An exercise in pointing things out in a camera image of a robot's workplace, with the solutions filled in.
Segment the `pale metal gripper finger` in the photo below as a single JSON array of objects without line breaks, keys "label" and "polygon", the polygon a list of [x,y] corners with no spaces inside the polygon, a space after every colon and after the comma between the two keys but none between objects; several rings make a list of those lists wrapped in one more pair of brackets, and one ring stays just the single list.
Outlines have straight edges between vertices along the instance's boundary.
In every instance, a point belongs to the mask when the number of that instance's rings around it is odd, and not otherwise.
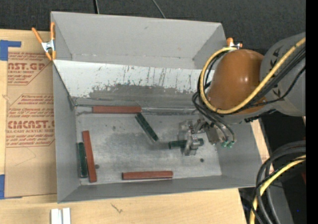
[{"label": "pale metal gripper finger", "polygon": [[184,156],[195,155],[199,148],[199,141],[186,142],[182,150]]},{"label": "pale metal gripper finger", "polygon": [[177,139],[179,141],[190,141],[191,140],[191,131],[193,128],[192,120],[185,120],[178,125],[178,134]]}]

